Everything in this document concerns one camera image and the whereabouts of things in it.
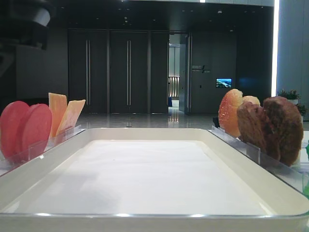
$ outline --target tray rim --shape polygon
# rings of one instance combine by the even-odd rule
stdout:
[[[264,169],[262,166],[260,166],[257,162],[255,162],[254,160],[250,159],[249,157],[247,157],[246,155],[244,155],[241,151],[237,150],[236,148],[232,147],[231,145],[229,145],[226,141],[224,141],[222,138],[220,138],[219,136],[217,136],[214,133],[211,133],[209,130],[205,130],[205,129],[199,129],[199,128],[90,128],[90,129],[86,129],[86,130],[82,130],[80,132],[78,132],[76,135],[72,136],[71,138],[69,138],[68,140],[66,140],[65,142],[56,145],[55,147],[49,149],[48,151],[44,152],[42,155],[44,155],[47,152],[52,152],[54,149],[57,149],[59,146],[68,143],[69,141],[73,140],[74,138],[76,138],[77,136],[80,136],[83,133],[87,133],[89,131],[94,131],[94,130],[100,130],[100,129],[107,129],[107,130],[173,130],[173,131],[203,131],[206,133],[210,133],[212,136],[215,136],[216,138],[218,138],[219,140],[221,140],[222,142],[224,142],[225,144],[227,144],[229,147],[231,147],[233,150],[237,151],[238,153],[240,153],[241,155],[243,155],[245,158],[247,158],[249,161],[255,163],[255,165],[261,167],[263,170],[267,171],[269,174],[271,174],[272,176],[276,177],[279,181],[283,182],[284,184],[286,184],[288,187],[292,188],[294,191],[296,191],[298,194],[302,195],[302,197],[306,198],[307,197],[300,192],[299,190],[297,190],[296,188],[294,188],[293,186],[291,186],[289,183],[285,182],[284,180],[282,180],[281,178],[279,178],[278,176],[272,174],[270,171]],[[151,141],[151,139],[145,139],[145,140],[136,140],[136,141]],[[33,162],[36,159],[39,159],[40,157],[36,157],[33,160],[30,160],[24,164],[22,164],[21,166],[18,166],[12,170],[10,170],[9,172],[5,173],[2,176],[7,175],[8,173],[15,171],[16,169],[23,167],[24,165]],[[309,209],[307,212],[302,213],[302,214],[298,214],[298,215],[202,215],[202,214],[49,214],[49,213],[2,213],[0,212],[0,219],[2,218],[87,218],[87,219],[120,219],[120,218],[126,218],[126,219],[130,219],[130,218],[134,218],[134,219],[301,219],[301,218],[309,218]]]

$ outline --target floor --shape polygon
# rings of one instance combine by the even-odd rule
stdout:
[[[200,128],[209,130],[216,115],[185,115],[179,111],[179,101],[173,100],[168,114],[88,114],[81,115],[76,125],[82,128]],[[309,131],[309,122],[304,123]]]

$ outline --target vertical door handle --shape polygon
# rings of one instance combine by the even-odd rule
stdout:
[[[132,58],[131,58],[131,53],[132,53],[132,50],[131,50],[131,40],[129,40],[129,51],[130,51],[130,59],[129,59],[129,69],[130,69],[130,86],[129,86],[129,89],[130,89],[130,103],[129,105],[131,105],[131,100],[132,100]]]
[[[88,40],[86,40],[86,105],[89,105],[89,67],[88,67]]]
[[[88,40],[88,101],[91,105],[91,41]]]
[[[130,60],[130,48],[129,48],[129,40],[126,42],[126,105],[129,106],[130,100],[129,100],[129,79],[130,79],[130,64],[129,64],[129,60]]]

